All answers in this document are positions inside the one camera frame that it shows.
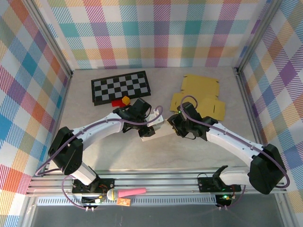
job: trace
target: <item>yellow cardboard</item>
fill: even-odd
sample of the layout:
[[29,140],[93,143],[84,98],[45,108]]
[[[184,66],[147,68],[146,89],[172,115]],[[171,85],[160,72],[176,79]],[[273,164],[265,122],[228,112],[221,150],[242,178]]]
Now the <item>yellow cardboard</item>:
[[193,96],[219,96],[219,81],[214,78],[201,77],[193,74],[186,74],[181,90],[191,92]]
[[[177,107],[181,104],[181,99],[182,99],[184,96],[187,96],[187,95],[192,95],[192,93],[191,93],[191,92],[187,92],[187,91],[182,91],[181,93],[174,93],[174,94],[173,94],[173,97],[172,97],[172,99],[171,99],[170,109],[169,109],[169,110],[170,110],[170,111],[177,112],[177,111],[178,111],[178,110],[177,110]],[[206,98],[206,97],[208,97],[208,98],[210,98],[210,99],[214,99],[214,100],[217,100],[217,99],[218,99],[217,96],[211,96],[211,95],[208,95],[208,94],[206,94],[206,95],[204,95],[204,96],[194,96],[194,97],[197,99],[198,103],[200,103],[201,100],[202,100],[203,98]],[[195,101],[194,101],[192,98],[190,98],[190,97],[186,98],[186,99],[184,100],[184,102],[190,102],[190,103],[192,103],[193,105],[196,105]]]
[[204,98],[199,102],[197,112],[201,117],[210,116],[218,121],[224,121],[225,116],[225,102],[214,100],[211,98]]
[[[201,77],[193,74],[185,75],[181,92],[174,93],[170,103],[170,110],[177,112],[181,99],[186,95],[194,96],[198,101],[197,111],[202,117],[210,116],[219,121],[224,120],[225,103],[218,100],[219,81],[214,78]],[[184,102],[196,103],[192,98],[186,98]]]

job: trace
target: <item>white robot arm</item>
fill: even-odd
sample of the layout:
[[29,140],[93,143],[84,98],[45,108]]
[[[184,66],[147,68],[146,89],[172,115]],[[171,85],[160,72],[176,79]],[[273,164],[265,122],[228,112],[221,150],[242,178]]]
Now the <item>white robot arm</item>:
[[[127,132],[129,129],[137,129],[140,137],[153,135],[153,127],[163,123],[163,118],[157,110],[154,110],[154,113],[149,117],[146,116],[145,113],[149,108],[151,108],[151,106],[148,103],[142,99],[138,99],[133,106],[118,108],[107,117],[87,126],[73,130],[64,127],[59,130],[50,147],[50,156],[54,154],[66,140],[78,134],[78,136],[69,143],[69,146],[66,146],[53,159],[63,174],[72,175],[76,178],[73,192],[98,193],[100,192],[99,186],[101,184],[106,185],[108,189],[115,186],[114,179],[100,179],[89,166],[83,163],[82,153],[96,140],[120,131]],[[255,147],[268,153],[285,169],[276,147],[270,144],[266,147],[261,144],[256,144],[227,130],[213,118],[201,118],[200,114],[196,112],[190,103],[184,103],[183,108],[191,117],[213,125],[215,128],[194,123],[185,118],[182,113],[178,113],[168,119],[168,122],[173,126],[177,135],[185,137],[191,132],[195,137],[200,137],[225,148],[227,151],[242,159],[247,165],[247,167],[240,171],[239,169],[234,170],[228,166],[222,166],[213,177],[211,177],[211,181],[209,177],[201,177],[200,181],[203,185],[199,188],[201,192],[210,192],[209,189],[212,192],[220,192],[230,187],[230,185],[251,184],[259,192],[269,194],[273,187],[282,179],[283,174],[281,171],[277,170],[276,166],[270,160],[252,149]],[[146,118],[157,118],[157,121],[152,122],[151,120],[146,122]],[[235,138],[241,138],[250,146],[244,145]]]

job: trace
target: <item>chessboard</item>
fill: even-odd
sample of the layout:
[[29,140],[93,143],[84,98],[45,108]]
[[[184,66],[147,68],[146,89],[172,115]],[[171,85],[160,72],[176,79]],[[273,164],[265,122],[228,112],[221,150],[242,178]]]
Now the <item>chessboard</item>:
[[124,96],[132,99],[151,95],[145,71],[94,79],[91,91],[94,105],[111,103]]

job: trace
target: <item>white microphone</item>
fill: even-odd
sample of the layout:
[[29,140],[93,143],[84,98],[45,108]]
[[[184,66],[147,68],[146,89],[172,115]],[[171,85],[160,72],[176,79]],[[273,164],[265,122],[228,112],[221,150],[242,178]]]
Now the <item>white microphone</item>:
[[138,195],[141,193],[146,193],[146,188],[133,188],[133,189],[115,189],[112,188],[107,192],[107,198],[109,200],[117,200],[118,198],[130,196],[130,195]]

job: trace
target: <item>plaid wall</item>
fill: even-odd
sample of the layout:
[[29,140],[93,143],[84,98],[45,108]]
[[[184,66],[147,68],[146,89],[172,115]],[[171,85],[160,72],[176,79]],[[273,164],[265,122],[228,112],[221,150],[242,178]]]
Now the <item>plaid wall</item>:
[[248,37],[248,39],[247,39],[247,41],[246,41],[246,43],[245,43],[245,46],[244,46],[244,48],[243,48],[242,51],[241,51],[241,54],[240,54],[240,56],[239,56],[239,59],[237,60],[237,63],[236,63],[236,65],[235,65],[235,67],[239,67],[239,66],[240,66],[240,63],[242,62],[243,57],[244,57],[244,55],[246,54],[246,52],[247,52],[247,50],[248,50],[248,47],[249,47],[250,44],[251,44],[251,41],[254,39],[254,37],[255,37],[255,35],[256,35],[256,31],[257,31],[257,29],[259,28],[259,26],[261,25],[261,21],[262,21],[263,17],[265,16],[265,14],[267,13],[267,10],[268,10],[268,8],[269,8],[271,2],[272,2],[272,0],[267,0],[267,1],[266,1],[266,3],[265,3],[265,5],[264,5],[264,7],[263,7],[261,13],[260,13],[259,16],[258,16],[258,19],[257,19],[257,21],[256,21],[256,23],[255,23],[253,29],[252,29],[251,32],[250,32],[250,35],[249,35],[249,37]]
[[0,227],[17,224],[67,81],[22,0],[0,0]]
[[303,226],[303,1],[282,2],[244,73],[264,142],[282,152]]
[[116,69],[230,66],[266,0],[36,2],[75,69]]

